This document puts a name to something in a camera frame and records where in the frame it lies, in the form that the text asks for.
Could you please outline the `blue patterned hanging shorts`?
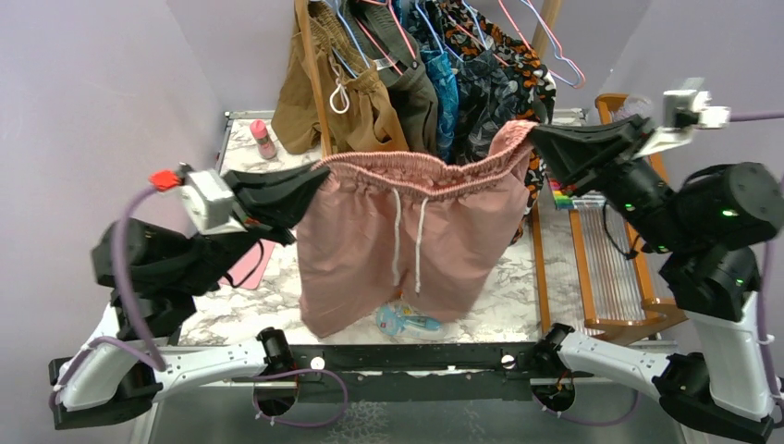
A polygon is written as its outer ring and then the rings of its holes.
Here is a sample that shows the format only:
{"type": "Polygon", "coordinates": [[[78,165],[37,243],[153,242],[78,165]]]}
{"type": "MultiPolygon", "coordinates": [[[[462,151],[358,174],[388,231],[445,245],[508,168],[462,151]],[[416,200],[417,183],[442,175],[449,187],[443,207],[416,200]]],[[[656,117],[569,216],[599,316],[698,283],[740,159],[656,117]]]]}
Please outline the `blue patterned hanging shorts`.
{"type": "Polygon", "coordinates": [[[437,98],[436,149],[446,163],[453,164],[453,143],[459,113],[459,92],[449,58],[449,50],[436,31],[435,14],[425,1],[409,1],[404,18],[406,30],[420,44],[420,53],[428,79],[437,98]]]}

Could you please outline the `pink clipboard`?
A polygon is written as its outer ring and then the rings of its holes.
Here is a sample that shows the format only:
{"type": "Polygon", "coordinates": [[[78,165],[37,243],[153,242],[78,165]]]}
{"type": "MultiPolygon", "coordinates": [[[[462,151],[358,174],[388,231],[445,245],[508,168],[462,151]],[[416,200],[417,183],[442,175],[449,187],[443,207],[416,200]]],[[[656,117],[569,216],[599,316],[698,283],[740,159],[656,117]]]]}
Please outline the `pink clipboard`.
{"type": "Polygon", "coordinates": [[[260,244],[254,244],[234,265],[229,269],[228,275],[219,280],[222,286],[229,286],[231,283],[236,288],[243,290],[256,290],[263,279],[264,271],[267,268],[272,253],[276,245],[268,240],[262,240],[260,244]]]}

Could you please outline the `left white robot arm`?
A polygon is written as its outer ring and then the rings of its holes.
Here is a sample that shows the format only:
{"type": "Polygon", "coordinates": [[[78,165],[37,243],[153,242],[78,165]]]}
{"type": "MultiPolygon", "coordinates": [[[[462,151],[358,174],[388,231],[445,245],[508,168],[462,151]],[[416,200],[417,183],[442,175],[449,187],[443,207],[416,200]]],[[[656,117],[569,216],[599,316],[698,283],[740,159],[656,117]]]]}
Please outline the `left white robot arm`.
{"type": "Polygon", "coordinates": [[[49,363],[55,429],[118,425],[221,380],[282,379],[292,389],[296,361],[278,328],[212,351],[163,348],[198,297],[231,282],[246,253],[268,241],[294,243],[294,227],[329,174],[313,163],[225,174],[183,164],[152,174],[92,249],[95,281],[110,299],[79,350],[49,363]]]}

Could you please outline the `dark green hanging shorts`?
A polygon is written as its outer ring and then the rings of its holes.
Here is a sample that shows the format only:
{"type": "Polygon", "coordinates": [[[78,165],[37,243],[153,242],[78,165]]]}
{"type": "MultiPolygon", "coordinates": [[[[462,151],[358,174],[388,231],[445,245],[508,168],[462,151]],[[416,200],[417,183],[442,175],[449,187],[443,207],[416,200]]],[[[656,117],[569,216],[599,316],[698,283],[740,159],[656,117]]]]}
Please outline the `dark green hanging shorts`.
{"type": "Polygon", "coordinates": [[[389,1],[342,1],[339,10],[385,85],[413,151],[437,153],[439,102],[419,45],[402,28],[389,1]]]}

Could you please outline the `dark leaf print shorts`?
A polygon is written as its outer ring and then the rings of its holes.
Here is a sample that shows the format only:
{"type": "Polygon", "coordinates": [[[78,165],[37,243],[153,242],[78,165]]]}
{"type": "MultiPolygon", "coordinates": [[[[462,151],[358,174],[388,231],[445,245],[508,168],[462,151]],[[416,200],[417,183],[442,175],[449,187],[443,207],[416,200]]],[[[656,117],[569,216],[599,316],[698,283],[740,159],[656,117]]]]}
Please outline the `dark leaf print shorts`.
{"type": "Polygon", "coordinates": [[[428,12],[447,49],[458,88],[458,117],[452,156],[458,165],[488,156],[490,144],[512,117],[519,85],[510,80],[490,43],[460,2],[435,3],[428,12]]]}

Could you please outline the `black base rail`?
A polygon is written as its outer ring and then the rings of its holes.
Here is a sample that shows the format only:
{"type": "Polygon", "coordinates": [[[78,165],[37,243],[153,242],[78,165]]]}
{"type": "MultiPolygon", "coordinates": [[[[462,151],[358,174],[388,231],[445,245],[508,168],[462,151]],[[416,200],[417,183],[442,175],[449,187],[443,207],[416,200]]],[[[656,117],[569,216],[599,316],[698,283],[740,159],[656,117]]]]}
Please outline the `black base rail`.
{"type": "Polygon", "coordinates": [[[320,358],[339,380],[310,374],[296,379],[303,402],[528,401],[536,378],[566,369],[533,342],[292,345],[264,376],[304,370],[320,358]]]}

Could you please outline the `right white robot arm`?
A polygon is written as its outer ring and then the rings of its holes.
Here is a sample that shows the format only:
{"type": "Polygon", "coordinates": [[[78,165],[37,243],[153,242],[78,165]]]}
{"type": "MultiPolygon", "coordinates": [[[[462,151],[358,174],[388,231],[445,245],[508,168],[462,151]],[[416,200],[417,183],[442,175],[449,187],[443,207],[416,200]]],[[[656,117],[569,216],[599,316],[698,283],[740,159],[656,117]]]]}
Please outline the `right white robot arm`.
{"type": "Polygon", "coordinates": [[[689,354],[644,353],[556,323],[526,362],[545,376],[589,373],[649,396],[690,429],[764,443],[776,428],[780,384],[766,370],[756,309],[763,277],[753,246],[783,227],[783,195],[761,164],[709,166],[678,190],[648,156],[691,140],[698,121],[658,127],[632,116],[592,127],[539,125],[528,136],[572,196],[601,193],[631,225],[645,253],[663,253],[660,269],[702,347],[689,354]]]}

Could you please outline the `clear plastic cup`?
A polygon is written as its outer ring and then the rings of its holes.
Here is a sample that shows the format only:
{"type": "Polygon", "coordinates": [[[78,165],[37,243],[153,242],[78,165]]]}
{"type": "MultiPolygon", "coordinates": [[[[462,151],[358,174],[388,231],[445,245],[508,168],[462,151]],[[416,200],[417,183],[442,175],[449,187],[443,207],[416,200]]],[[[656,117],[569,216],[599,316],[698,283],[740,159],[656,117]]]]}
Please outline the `clear plastic cup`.
{"type": "Polygon", "coordinates": [[[623,119],[639,115],[646,118],[651,117],[655,106],[651,99],[641,95],[628,95],[619,109],[612,114],[612,121],[617,122],[623,119]]]}

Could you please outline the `wooden dish rack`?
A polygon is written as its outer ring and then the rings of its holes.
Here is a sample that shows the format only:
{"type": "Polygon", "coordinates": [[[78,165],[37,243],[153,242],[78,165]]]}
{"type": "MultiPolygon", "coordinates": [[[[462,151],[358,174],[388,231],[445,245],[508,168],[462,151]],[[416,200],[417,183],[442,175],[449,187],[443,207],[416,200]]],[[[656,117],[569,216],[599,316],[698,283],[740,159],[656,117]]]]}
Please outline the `wooden dish rack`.
{"type": "Polygon", "coordinates": [[[628,345],[685,321],[645,255],[624,258],[642,243],[610,207],[557,210],[547,183],[529,220],[542,332],[562,323],[628,345]]]}

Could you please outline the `coloured marker set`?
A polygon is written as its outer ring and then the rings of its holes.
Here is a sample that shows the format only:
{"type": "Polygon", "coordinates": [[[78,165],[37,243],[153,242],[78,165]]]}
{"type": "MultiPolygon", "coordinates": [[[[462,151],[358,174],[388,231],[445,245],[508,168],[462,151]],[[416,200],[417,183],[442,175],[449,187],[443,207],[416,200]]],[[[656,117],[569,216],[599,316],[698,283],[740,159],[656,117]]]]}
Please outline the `coloured marker set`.
{"type": "Polygon", "coordinates": [[[549,178],[548,184],[557,210],[600,209],[606,202],[605,196],[598,191],[589,191],[581,196],[569,196],[555,179],[549,178]]]}

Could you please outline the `pink bottle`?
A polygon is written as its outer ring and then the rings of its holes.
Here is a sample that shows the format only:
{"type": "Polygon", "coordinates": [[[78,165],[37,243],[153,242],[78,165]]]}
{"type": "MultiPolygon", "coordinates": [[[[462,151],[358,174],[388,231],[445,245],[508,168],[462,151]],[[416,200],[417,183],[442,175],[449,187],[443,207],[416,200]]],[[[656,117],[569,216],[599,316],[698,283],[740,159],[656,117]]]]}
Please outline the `pink bottle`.
{"type": "Polygon", "coordinates": [[[272,141],[267,125],[261,119],[254,120],[249,126],[251,136],[256,142],[258,153],[262,159],[269,160],[276,157],[277,149],[272,141]]]}

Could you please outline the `pink wire hanger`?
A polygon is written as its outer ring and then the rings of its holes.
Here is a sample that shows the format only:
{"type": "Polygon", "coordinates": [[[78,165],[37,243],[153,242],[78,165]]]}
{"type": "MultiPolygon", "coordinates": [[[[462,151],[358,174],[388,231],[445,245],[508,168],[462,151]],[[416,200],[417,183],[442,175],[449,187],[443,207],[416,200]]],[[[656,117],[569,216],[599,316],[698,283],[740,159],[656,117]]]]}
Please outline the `pink wire hanger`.
{"type": "Polygon", "coordinates": [[[515,18],[509,12],[505,3],[501,0],[497,1],[498,6],[508,20],[512,29],[515,31],[519,39],[529,49],[534,51],[541,60],[545,57],[545,52],[548,48],[553,50],[554,58],[565,64],[573,73],[574,79],[565,78],[555,71],[550,71],[553,78],[565,83],[572,89],[579,90],[585,85],[586,78],[580,67],[569,57],[564,54],[563,46],[553,32],[552,27],[556,24],[559,17],[563,2],[560,0],[545,0],[541,8],[537,8],[532,1],[521,1],[521,4],[526,6],[534,15],[537,20],[536,31],[534,32],[533,40],[530,42],[521,31],[515,18]]]}

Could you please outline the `orange camo hanging shorts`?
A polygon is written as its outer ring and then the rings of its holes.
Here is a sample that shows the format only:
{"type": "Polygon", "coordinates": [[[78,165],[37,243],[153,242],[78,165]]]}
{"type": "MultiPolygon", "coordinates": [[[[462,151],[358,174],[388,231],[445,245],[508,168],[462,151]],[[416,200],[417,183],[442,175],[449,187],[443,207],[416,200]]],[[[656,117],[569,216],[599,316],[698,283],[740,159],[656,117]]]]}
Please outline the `orange camo hanging shorts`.
{"type": "Polygon", "coordinates": [[[490,43],[510,80],[519,85],[512,107],[511,120],[529,120],[537,123],[551,121],[555,106],[556,84],[538,54],[529,50],[517,38],[507,35],[499,26],[462,1],[462,9],[472,16],[472,22],[481,34],[481,41],[490,43]]]}

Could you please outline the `pink shorts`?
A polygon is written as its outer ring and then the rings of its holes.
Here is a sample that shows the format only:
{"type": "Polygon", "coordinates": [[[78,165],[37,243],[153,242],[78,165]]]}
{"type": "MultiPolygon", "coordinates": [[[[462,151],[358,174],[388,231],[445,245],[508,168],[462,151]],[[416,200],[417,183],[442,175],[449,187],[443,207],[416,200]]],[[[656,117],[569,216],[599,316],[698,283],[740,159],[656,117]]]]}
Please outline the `pink shorts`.
{"type": "Polygon", "coordinates": [[[325,158],[296,228],[303,324],[326,338],[394,300],[442,323],[464,317],[527,208],[533,127],[506,123],[463,166],[413,152],[325,158]]]}

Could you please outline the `packaged blue toothbrush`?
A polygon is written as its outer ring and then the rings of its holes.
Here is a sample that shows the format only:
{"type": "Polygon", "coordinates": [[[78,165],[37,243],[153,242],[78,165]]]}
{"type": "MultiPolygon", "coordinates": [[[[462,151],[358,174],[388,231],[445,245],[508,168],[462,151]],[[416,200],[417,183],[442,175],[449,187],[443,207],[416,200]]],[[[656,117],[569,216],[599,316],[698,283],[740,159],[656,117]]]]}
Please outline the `packaged blue toothbrush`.
{"type": "Polygon", "coordinates": [[[379,307],[375,312],[375,323],[389,337],[439,341],[447,335],[443,324],[404,302],[391,302],[379,307]]]}

